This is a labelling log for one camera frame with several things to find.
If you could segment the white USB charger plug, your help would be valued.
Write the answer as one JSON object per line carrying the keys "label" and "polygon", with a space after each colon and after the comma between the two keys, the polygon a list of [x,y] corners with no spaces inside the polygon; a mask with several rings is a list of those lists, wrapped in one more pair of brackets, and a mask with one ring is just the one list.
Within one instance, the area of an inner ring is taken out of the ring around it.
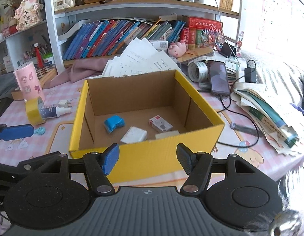
{"label": "white USB charger plug", "polygon": [[146,130],[132,126],[120,141],[124,144],[139,143],[145,141],[147,139],[147,135],[148,132]]}

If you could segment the white plug adapter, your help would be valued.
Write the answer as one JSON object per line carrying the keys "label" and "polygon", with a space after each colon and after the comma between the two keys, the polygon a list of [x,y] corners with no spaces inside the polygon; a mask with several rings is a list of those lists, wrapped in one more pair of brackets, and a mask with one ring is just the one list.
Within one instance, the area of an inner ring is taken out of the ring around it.
{"label": "white plug adapter", "polygon": [[57,106],[61,108],[71,108],[72,107],[71,102],[72,100],[63,99],[58,102]]}

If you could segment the row of leaning books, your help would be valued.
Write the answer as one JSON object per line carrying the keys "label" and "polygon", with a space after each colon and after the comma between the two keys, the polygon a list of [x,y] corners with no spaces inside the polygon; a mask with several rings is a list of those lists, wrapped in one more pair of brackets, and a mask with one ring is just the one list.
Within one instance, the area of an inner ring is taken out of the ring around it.
{"label": "row of leaning books", "polygon": [[81,20],[58,40],[66,44],[62,59],[79,60],[96,56],[121,54],[134,40],[147,40],[158,51],[167,51],[180,40],[185,22],[148,21],[139,18]]}

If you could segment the black smartphone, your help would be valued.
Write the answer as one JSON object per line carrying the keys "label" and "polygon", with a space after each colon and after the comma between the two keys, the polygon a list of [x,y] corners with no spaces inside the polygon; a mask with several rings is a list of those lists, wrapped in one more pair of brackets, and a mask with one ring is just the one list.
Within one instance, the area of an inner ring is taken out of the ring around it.
{"label": "black smartphone", "polygon": [[208,61],[211,92],[216,95],[229,96],[229,82],[225,64],[220,61]]}

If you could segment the black power adapter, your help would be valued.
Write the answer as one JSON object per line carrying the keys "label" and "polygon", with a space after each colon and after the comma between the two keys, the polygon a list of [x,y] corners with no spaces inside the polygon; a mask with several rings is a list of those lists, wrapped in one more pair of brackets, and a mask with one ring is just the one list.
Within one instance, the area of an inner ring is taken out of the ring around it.
{"label": "black power adapter", "polygon": [[257,83],[256,62],[250,59],[244,69],[244,80],[246,83]]}

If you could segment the pink pig plush toy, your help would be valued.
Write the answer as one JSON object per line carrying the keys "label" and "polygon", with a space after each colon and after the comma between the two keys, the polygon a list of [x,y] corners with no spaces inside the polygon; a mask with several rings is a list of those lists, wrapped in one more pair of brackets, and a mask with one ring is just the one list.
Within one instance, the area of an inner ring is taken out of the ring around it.
{"label": "pink pig plush toy", "polygon": [[186,43],[184,41],[171,43],[168,48],[168,55],[174,58],[179,58],[186,53],[186,50]]}

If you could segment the blue object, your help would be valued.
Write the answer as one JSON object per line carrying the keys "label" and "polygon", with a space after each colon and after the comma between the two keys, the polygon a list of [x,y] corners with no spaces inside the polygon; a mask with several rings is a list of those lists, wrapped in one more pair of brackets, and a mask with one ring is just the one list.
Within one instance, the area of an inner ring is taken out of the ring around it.
{"label": "blue object", "polygon": [[108,134],[123,126],[125,126],[125,121],[118,115],[113,115],[104,121],[104,127]]}

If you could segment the navy white glue bottle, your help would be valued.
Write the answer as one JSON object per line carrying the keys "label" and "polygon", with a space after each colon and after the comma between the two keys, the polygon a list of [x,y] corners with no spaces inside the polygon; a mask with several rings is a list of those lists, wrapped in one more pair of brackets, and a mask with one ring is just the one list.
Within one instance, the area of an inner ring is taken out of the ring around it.
{"label": "navy white glue bottle", "polygon": [[39,109],[39,113],[43,119],[52,119],[71,113],[71,109],[64,107],[48,107]]}

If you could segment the blue correction tape dispenser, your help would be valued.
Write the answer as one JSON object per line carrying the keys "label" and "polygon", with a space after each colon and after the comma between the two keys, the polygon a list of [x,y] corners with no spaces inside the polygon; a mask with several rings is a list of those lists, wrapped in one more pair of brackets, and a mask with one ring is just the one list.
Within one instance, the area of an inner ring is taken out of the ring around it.
{"label": "blue correction tape dispenser", "polygon": [[44,135],[45,132],[46,132],[45,127],[39,127],[34,130],[34,134],[37,134],[37,135]]}

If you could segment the stack of books and papers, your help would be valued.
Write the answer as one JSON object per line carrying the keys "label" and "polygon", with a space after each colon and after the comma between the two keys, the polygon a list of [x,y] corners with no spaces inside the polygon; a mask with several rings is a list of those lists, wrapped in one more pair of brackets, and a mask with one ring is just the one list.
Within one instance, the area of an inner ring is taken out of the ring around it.
{"label": "stack of books and papers", "polygon": [[304,153],[304,109],[267,91],[264,84],[235,83],[231,97],[282,155]]}

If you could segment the yellow packing tape roll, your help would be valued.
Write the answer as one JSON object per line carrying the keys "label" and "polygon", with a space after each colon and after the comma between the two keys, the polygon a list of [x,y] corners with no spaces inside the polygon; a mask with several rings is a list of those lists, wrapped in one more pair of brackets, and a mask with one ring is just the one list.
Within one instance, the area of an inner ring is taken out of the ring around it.
{"label": "yellow packing tape roll", "polygon": [[37,126],[45,123],[45,119],[42,118],[40,114],[40,109],[44,109],[44,102],[41,97],[37,97],[31,100],[28,100],[25,103],[25,112],[29,123],[33,126]]}

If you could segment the wooden chess board box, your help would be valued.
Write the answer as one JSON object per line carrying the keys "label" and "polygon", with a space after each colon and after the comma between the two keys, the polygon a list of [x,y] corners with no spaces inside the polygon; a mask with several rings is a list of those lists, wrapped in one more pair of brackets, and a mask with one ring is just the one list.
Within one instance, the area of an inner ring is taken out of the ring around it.
{"label": "wooden chess board box", "polygon": [[[42,69],[36,69],[36,73],[41,84],[41,87],[45,85],[46,82],[52,80],[57,75],[57,69],[55,65],[49,65]],[[23,95],[19,88],[17,87],[11,92],[13,100],[19,101],[23,100]]]}

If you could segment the red dictionary books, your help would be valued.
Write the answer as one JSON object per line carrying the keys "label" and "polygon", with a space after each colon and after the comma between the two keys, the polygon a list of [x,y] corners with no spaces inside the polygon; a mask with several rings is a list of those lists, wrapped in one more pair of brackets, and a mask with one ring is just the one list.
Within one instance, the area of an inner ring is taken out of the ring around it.
{"label": "red dictionary books", "polygon": [[222,23],[207,18],[183,16],[182,20],[189,31],[188,49],[194,50],[210,46],[214,50],[221,50],[225,42]]}

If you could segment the white paper sheets pile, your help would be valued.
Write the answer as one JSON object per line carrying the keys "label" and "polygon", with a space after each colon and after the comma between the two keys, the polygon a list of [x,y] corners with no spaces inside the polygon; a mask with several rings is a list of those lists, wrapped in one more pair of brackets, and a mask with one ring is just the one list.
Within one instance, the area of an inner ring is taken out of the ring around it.
{"label": "white paper sheets pile", "polygon": [[91,78],[133,76],[168,70],[181,71],[177,62],[165,51],[158,51],[145,38],[135,38],[120,56],[108,60],[101,75]]}

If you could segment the pink folded cloth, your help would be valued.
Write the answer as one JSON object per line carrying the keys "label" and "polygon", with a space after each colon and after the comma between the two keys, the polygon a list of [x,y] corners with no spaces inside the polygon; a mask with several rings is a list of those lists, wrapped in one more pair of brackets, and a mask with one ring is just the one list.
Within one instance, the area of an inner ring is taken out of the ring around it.
{"label": "pink folded cloth", "polygon": [[104,71],[108,61],[109,58],[104,57],[76,60],[71,67],[67,68],[52,80],[47,81],[43,89],[50,89],[66,82],[75,83],[86,77],[99,75]]}

